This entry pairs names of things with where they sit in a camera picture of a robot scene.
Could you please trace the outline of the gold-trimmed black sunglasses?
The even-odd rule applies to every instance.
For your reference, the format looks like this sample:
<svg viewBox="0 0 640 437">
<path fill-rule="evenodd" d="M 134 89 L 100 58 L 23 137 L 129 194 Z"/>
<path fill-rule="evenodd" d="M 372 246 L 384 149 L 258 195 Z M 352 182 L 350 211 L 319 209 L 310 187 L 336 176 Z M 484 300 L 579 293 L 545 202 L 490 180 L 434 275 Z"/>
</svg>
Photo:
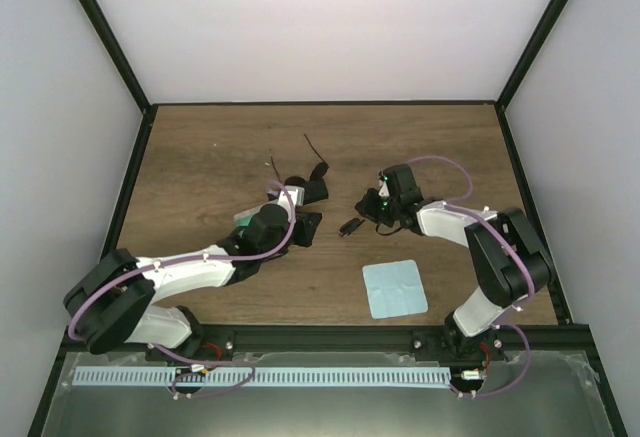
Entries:
<svg viewBox="0 0 640 437">
<path fill-rule="evenodd" d="M 346 223 L 344 223 L 338 230 L 338 235 L 340 237 L 346 237 L 348 235 L 353 234 L 362 224 L 364 220 L 361 218 L 352 218 Z"/>
</svg>

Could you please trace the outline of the grey glasses case green lining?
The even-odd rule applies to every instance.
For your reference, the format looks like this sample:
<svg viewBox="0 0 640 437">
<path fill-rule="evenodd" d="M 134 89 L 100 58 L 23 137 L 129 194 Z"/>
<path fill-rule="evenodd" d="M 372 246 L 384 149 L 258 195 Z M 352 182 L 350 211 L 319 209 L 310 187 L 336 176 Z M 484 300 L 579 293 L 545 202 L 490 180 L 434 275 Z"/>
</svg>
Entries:
<svg viewBox="0 0 640 437">
<path fill-rule="evenodd" d="M 271 204 L 254 207 L 234 216 L 234 235 L 251 241 L 258 241 L 266 235 L 270 225 Z"/>
</svg>

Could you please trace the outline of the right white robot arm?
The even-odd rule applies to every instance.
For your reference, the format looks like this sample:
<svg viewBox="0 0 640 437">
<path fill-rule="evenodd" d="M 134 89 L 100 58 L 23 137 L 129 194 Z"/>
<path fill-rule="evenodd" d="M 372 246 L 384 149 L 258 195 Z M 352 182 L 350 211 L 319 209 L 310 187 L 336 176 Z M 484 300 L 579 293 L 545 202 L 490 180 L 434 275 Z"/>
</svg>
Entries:
<svg viewBox="0 0 640 437">
<path fill-rule="evenodd" d="M 378 226 L 398 225 L 468 249 L 478 286 L 444 323 L 445 350 L 458 360 L 471 357 L 503 315 L 557 277 L 548 249 L 521 209 L 472 210 L 425 197 L 407 164 L 382 170 L 378 186 L 367 189 L 355 210 Z"/>
</svg>

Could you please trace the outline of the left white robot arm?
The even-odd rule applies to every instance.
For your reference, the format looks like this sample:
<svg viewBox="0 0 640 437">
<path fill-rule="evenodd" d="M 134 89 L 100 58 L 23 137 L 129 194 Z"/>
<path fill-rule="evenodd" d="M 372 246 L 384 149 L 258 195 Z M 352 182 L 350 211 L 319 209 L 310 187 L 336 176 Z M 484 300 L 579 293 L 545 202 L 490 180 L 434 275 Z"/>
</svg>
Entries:
<svg viewBox="0 0 640 437">
<path fill-rule="evenodd" d="M 188 307 L 165 308 L 160 301 L 239 284 L 264 263 L 286 255 L 291 246 L 311 246 L 321 221 L 318 212 L 290 214 L 269 203 L 247 225 L 199 251 L 148 258 L 115 249 L 64 297 L 71 318 L 68 335 L 94 355 L 123 344 L 151 344 L 181 360 L 194 360 L 204 349 L 202 324 Z"/>
</svg>

